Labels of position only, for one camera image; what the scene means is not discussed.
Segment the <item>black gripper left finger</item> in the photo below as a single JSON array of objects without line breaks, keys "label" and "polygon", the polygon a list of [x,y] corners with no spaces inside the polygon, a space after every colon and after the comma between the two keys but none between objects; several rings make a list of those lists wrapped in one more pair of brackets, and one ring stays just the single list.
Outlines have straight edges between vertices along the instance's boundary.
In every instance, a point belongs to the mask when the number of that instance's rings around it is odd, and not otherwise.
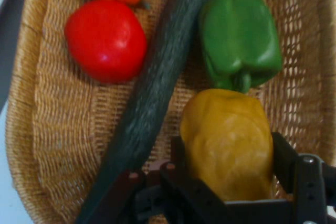
[{"label": "black gripper left finger", "polygon": [[117,181],[116,223],[149,223],[162,214],[168,223],[226,223],[226,206],[200,180],[187,174],[180,137],[171,139],[171,159],[148,174],[126,171]]}]

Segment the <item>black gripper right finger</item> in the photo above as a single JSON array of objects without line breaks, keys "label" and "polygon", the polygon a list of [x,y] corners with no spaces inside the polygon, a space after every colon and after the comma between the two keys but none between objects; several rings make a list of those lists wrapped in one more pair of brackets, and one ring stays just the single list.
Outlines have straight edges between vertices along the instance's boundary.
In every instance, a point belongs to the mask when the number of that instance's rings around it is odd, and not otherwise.
[{"label": "black gripper right finger", "polygon": [[319,156],[297,153],[278,132],[272,133],[274,172],[293,196],[291,223],[335,223],[327,207],[335,206],[335,167]]}]

